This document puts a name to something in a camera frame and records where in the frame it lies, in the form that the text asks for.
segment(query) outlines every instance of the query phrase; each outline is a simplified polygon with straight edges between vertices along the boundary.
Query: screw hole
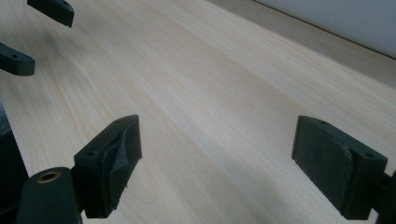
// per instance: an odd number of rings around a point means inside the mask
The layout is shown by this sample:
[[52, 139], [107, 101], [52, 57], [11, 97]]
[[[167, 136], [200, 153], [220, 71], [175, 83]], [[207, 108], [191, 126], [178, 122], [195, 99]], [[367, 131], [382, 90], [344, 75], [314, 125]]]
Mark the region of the screw hole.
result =
[[59, 172], [46, 173], [46, 174], [40, 176], [37, 179], [37, 183], [39, 183], [39, 184], [49, 183], [49, 182], [54, 181], [55, 179], [57, 179], [60, 175], [61, 175], [61, 173], [59, 173]]

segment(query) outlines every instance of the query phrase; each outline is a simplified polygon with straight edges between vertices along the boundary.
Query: wooden board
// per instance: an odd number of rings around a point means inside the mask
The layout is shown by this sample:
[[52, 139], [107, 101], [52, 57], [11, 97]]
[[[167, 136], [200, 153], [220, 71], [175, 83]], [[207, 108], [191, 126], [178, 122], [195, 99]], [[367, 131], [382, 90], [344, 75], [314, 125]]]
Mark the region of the wooden board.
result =
[[30, 175], [140, 116], [143, 160], [118, 210], [84, 223], [348, 223], [290, 157], [299, 115], [396, 169], [394, 60], [252, 1], [69, 3], [72, 29], [1, 3], [0, 40], [36, 72], [0, 71], [0, 95]]

